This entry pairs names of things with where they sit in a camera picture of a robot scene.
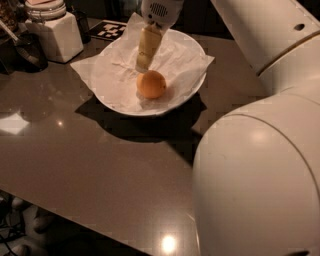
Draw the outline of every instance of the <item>white jar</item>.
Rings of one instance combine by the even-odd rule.
[[[26,27],[39,36],[48,60],[66,63],[83,50],[76,18],[66,11],[63,0],[37,5],[26,1],[26,11]]]

